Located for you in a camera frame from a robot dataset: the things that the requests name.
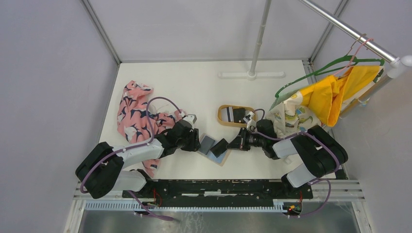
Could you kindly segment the grey VIP credit card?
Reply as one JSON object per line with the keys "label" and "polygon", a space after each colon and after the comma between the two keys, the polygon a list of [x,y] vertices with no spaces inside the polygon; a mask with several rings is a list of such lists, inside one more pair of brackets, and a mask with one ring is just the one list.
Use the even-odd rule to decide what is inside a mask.
{"label": "grey VIP credit card", "polygon": [[207,155],[210,152],[210,149],[214,146],[215,142],[215,139],[208,135],[204,135],[200,141],[200,148],[198,149],[198,152],[203,155]]}

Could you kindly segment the black VIP credit card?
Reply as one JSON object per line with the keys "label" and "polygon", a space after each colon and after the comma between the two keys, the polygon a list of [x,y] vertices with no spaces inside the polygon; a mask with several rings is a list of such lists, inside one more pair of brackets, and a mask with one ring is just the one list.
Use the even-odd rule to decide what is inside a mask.
{"label": "black VIP credit card", "polygon": [[228,142],[223,138],[216,145],[212,146],[210,151],[216,158],[218,158],[227,151],[227,144]]}

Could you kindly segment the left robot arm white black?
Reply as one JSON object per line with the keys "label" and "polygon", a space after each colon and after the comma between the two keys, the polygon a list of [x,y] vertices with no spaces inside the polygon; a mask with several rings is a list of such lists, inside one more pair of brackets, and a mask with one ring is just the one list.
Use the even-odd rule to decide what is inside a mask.
{"label": "left robot arm white black", "polygon": [[126,168],[146,160],[160,159],[177,150],[197,151],[200,148],[199,130],[194,127],[195,115],[187,115],[166,133],[157,134],[152,141],[127,147],[112,147],[101,142],[81,162],[75,175],[81,182],[80,191],[99,199],[110,191],[135,191],[141,198],[151,195],[153,185],[148,176]]}

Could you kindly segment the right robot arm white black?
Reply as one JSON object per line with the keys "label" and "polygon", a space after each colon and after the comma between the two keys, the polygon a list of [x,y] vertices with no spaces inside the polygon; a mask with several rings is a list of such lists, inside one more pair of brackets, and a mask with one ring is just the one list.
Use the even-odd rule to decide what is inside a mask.
{"label": "right robot arm white black", "polygon": [[281,178],[280,190],[287,198],[295,197],[300,192],[300,187],[336,172],[348,161],[348,154],[343,146],[321,126],[315,125],[306,131],[280,138],[269,119],[261,119],[250,128],[241,128],[226,147],[241,151],[258,147],[273,160],[298,155],[302,163]]}

